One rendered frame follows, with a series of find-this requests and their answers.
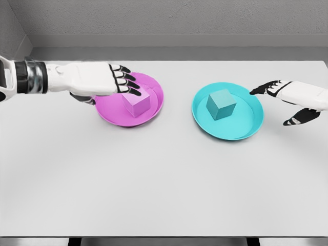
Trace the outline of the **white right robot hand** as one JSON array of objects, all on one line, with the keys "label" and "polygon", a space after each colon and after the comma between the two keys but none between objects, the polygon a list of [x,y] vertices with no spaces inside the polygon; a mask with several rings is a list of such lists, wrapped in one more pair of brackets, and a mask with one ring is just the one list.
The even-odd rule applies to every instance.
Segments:
[{"label": "white right robot hand", "polygon": [[250,94],[267,94],[301,106],[300,111],[283,122],[284,126],[307,123],[318,118],[322,111],[328,111],[328,89],[300,81],[273,80],[253,89]]}]

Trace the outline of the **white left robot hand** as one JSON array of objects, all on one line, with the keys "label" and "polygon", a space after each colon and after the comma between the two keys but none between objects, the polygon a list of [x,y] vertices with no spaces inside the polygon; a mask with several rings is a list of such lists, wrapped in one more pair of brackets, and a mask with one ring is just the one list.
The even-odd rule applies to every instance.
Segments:
[{"label": "white left robot hand", "polygon": [[76,73],[71,75],[70,95],[79,102],[95,105],[96,96],[128,93],[141,96],[140,86],[131,70],[107,62],[71,64]]}]

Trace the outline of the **pink block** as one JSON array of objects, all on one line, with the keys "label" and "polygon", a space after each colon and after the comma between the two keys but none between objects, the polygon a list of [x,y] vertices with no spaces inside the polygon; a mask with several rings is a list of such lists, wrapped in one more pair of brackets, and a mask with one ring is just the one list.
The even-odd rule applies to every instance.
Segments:
[{"label": "pink block", "polygon": [[133,117],[138,117],[150,109],[150,95],[143,88],[139,89],[141,96],[132,93],[124,93],[122,100],[125,108]]}]

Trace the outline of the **pink plate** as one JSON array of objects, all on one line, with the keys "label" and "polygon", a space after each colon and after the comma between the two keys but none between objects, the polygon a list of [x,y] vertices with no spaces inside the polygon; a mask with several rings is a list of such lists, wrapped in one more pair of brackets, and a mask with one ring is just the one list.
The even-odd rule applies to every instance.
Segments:
[{"label": "pink plate", "polygon": [[164,100],[164,93],[161,85],[152,77],[133,72],[136,83],[146,90],[150,95],[151,107],[138,117],[133,117],[125,108],[122,94],[112,94],[110,96],[96,96],[96,110],[98,114],[107,122],[122,127],[133,127],[146,123],[152,119],[161,109]]}]

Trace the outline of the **cyan plate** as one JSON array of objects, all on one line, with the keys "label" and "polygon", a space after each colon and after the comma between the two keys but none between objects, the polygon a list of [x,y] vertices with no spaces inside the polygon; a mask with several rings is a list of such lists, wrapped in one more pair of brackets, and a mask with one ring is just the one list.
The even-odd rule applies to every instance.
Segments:
[{"label": "cyan plate", "polygon": [[[232,115],[214,120],[206,104],[210,94],[228,90],[236,101]],[[254,135],[262,126],[262,104],[248,89],[233,83],[213,83],[201,88],[194,96],[192,113],[197,124],[208,134],[224,140],[241,140]]]}]

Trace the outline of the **cyan block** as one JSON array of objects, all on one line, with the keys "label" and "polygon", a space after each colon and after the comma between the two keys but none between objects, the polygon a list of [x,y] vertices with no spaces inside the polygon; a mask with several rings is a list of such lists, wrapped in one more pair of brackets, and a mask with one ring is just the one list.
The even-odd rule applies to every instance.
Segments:
[{"label": "cyan block", "polygon": [[232,115],[237,102],[227,90],[210,93],[206,108],[214,120],[219,120]]}]

